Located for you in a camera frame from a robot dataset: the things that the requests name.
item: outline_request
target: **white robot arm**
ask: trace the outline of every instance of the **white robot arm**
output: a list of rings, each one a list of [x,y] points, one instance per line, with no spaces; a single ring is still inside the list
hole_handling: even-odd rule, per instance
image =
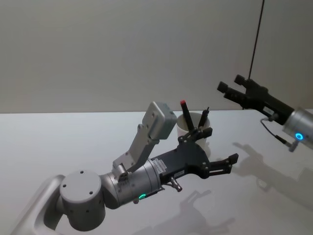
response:
[[[195,128],[178,138],[176,149],[148,159],[154,145],[168,138],[175,124],[176,116],[166,104],[152,102],[130,149],[113,162],[112,172],[99,176],[78,170],[48,179],[21,213],[11,235],[60,235],[55,228],[63,214],[74,229],[90,231],[103,222],[105,207],[137,204],[164,190],[162,185],[180,192],[177,178],[186,174],[206,179],[231,172],[238,154],[210,162],[195,143],[211,136],[212,128]]]

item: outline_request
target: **blue led light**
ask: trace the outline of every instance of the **blue led light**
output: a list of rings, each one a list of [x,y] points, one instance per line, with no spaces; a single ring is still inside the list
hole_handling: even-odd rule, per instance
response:
[[[301,141],[303,140],[303,135],[301,133],[295,133],[295,137],[297,138],[297,140]]]

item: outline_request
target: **cable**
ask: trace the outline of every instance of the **cable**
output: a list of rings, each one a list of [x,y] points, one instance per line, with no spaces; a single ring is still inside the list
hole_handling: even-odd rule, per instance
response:
[[[264,126],[264,128],[272,135],[272,136],[276,136],[274,133],[272,133],[269,129],[268,129],[268,127],[264,124],[264,122],[263,121],[267,121],[268,119],[267,118],[263,118],[263,119],[261,119],[260,120],[260,122],[261,122],[261,124]]]
[[[274,121],[275,119],[278,118],[278,115],[274,114],[270,117],[266,117],[266,118],[262,118],[260,120],[261,124],[264,126],[264,128],[272,135],[274,136],[277,140],[279,140],[281,143],[283,143],[284,145],[290,147],[291,143],[289,143],[287,140],[285,140],[284,138],[280,137],[279,135],[275,135],[274,133],[272,133],[269,128],[263,123],[263,121]]]
[[[254,42],[254,48],[253,48],[253,54],[252,54],[252,60],[251,60],[251,65],[250,65],[250,70],[249,70],[248,79],[250,79],[250,76],[251,76],[252,65],[253,65],[253,60],[254,60],[254,54],[255,54],[255,50],[256,50],[256,44],[257,44],[257,42],[258,42],[259,31],[260,31],[260,25],[261,25],[261,19],[262,19],[262,15],[263,15],[264,2],[265,2],[265,0],[262,1],[261,13],[260,13],[260,18],[259,18],[258,29],[257,29],[257,31],[256,31],[256,37],[255,37],[255,42]]]

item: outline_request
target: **green led light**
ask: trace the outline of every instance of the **green led light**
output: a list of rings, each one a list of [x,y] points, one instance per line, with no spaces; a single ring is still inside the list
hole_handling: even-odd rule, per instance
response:
[[[144,199],[146,197],[146,194],[142,194],[139,196],[139,199]]]

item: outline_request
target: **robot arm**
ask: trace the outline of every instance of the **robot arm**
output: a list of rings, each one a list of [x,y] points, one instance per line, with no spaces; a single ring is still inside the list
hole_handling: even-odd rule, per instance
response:
[[[113,162],[113,173],[120,181],[146,163],[153,147],[168,138],[176,119],[165,103],[150,104],[130,149]]]
[[[268,89],[261,87],[255,81],[245,80],[237,75],[235,83],[246,88],[246,93],[241,93],[220,82],[217,90],[224,93],[224,97],[240,104],[244,109],[255,109],[283,125],[283,131],[295,138],[293,144],[289,144],[293,152],[299,142],[313,149],[313,115],[302,108],[294,110],[287,104],[268,94]]]
[[[175,123],[174,113],[165,104],[151,103],[128,154],[113,162],[112,172],[99,176],[79,170],[49,179],[26,207],[11,235],[60,235],[54,230],[62,214],[74,229],[90,231],[103,222],[105,207],[117,209],[131,201],[137,204],[164,190],[163,186],[180,192],[177,179],[186,174],[206,179],[231,172],[238,154],[210,162],[195,143],[211,136],[212,128],[195,128],[178,138],[176,149],[148,159],[153,146],[168,137]]]

